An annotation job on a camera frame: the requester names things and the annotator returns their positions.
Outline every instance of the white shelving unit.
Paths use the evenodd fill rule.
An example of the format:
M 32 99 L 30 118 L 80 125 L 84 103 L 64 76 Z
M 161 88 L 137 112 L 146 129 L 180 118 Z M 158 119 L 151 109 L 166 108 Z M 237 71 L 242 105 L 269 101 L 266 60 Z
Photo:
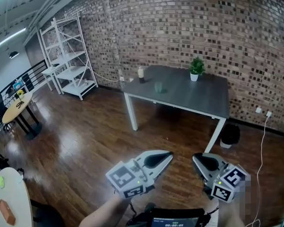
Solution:
M 75 36 L 68 35 L 62 32 L 64 26 L 75 22 L 77 22 L 79 28 L 78 31 L 75 32 Z M 79 98 L 83 100 L 82 96 L 85 95 L 88 91 L 90 91 L 93 87 L 98 87 L 98 84 L 93 68 L 90 64 L 89 55 L 87 53 L 86 45 L 84 42 L 79 14 L 77 13 L 77 15 L 74 17 L 65 17 L 61 20 L 56 20 L 55 18 L 53 18 L 51 23 L 52 25 L 49 26 L 46 30 L 40 30 L 42 43 L 45 48 L 45 53 L 49 60 L 50 67 L 51 69 L 53 69 L 53 74 L 56 77 L 56 80 L 62 93 L 64 94 L 64 92 L 66 92 L 74 94 L 79 96 Z M 44 37 L 47 33 L 56 34 L 57 37 L 53 44 L 45 43 Z M 79 44 L 82 45 L 83 50 L 74 51 L 69 43 L 69 41 L 71 40 L 78 41 Z M 65 50 L 67 46 L 69 47 L 70 52 Z M 57 58 L 52 60 L 50 57 L 50 52 L 53 48 L 59 48 L 58 51 L 60 51 L 61 54 Z M 70 62 L 79 56 L 84 65 L 70 65 Z M 87 70 L 89 70 L 92 75 L 92 79 L 90 80 L 83 79 Z M 60 79 L 67 80 L 68 84 L 62 87 L 61 82 L 59 81 Z

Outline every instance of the white cable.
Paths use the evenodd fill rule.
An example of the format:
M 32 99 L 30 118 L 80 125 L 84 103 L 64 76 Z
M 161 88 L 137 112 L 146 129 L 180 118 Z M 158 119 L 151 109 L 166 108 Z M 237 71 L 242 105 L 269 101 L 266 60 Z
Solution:
M 254 223 L 256 223 L 257 221 L 259 221 L 259 226 L 261 226 L 261 221 L 259 219 L 257 219 L 257 216 L 259 214 L 259 210 L 260 210 L 260 205 L 261 205 L 261 190 L 260 190 L 260 181 L 259 181 L 259 173 L 260 173 L 260 170 L 263 166 L 263 141 L 264 141 L 264 137 L 265 137 L 265 129 L 266 129 L 266 123 L 267 123 L 267 120 L 268 120 L 269 116 L 266 118 L 265 120 L 265 124 L 264 124 L 264 134 L 263 134 L 263 137 L 262 137 L 262 141 L 261 141 L 261 166 L 257 172 L 257 189 L 258 189 L 258 194 L 259 194 L 259 204 L 257 206 L 257 214 L 255 216 L 255 219 L 252 223 L 246 225 L 245 227 L 249 226 L 249 225 L 252 225 L 251 227 L 254 226 Z
M 70 43 L 68 43 L 68 41 L 66 41 L 66 43 L 68 44 L 68 46 L 71 48 L 71 50 L 72 50 L 72 52 L 74 52 L 75 53 L 75 51 L 72 49 L 72 47 L 71 47 L 71 45 L 70 45 Z M 77 58 L 85 65 L 85 63 L 80 59 L 80 57 L 79 56 L 77 56 Z M 98 77 L 101 77 L 101 78 L 103 78 L 103 79 L 105 79 L 105 80 L 107 80 L 107 81 L 112 81 L 112 80 L 109 80 L 109 79 L 106 79 L 106 78 L 104 78 L 103 76 L 100 76 L 100 75 L 98 75 L 97 73 L 95 73 L 94 71 L 93 71 L 93 73 L 94 74 L 96 74 Z

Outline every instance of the ceiling light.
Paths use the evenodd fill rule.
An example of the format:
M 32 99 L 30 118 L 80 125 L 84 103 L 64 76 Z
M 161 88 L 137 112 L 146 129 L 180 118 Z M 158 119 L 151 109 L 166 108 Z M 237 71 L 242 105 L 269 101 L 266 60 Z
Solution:
M 19 55 L 19 52 L 18 52 L 18 51 L 13 51 L 11 54 L 9 54 L 9 58 L 10 58 L 10 59 L 13 59 L 13 58 L 15 58 L 17 55 Z
M 6 41 L 10 40 L 11 38 L 17 36 L 18 34 L 24 32 L 26 30 L 26 28 L 21 29 L 20 31 L 18 31 L 17 33 L 11 35 L 10 37 L 6 38 L 5 40 L 3 40 L 2 42 L 0 42 L 0 45 L 4 44 Z

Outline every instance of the white round table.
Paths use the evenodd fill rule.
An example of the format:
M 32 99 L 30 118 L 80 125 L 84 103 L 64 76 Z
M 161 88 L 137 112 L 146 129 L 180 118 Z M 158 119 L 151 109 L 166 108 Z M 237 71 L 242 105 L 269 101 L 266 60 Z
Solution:
M 27 187 L 22 180 L 22 176 L 11 167 L 0 171 L 0 176 L 4 178 L 4 188 L 0 188 L 0 200 L 8 203 L 12 213 L 16 218 L 14 227 L 32 227 L 33 213 Z M 0 227 L 11 227 L 0 211 Z

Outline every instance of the gray table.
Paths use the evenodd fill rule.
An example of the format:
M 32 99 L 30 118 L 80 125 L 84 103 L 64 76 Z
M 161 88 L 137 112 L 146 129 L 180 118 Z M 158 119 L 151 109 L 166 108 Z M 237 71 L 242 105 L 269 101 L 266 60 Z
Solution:
M 203 114 L 219 119 L 205 149 L 209 152 L 229 118 L 227 79 L 204 74 L 197 82 L 192 82 L 188 70 L 166 66 L 150 66 L 145 70 L 144 78 L 145 83 L 135 78 L 123 88 L 133 130 L 138 130 L 138 126 L 131 97 Z M 156 93 L 155 82 L 162 83 L 162 93 Z

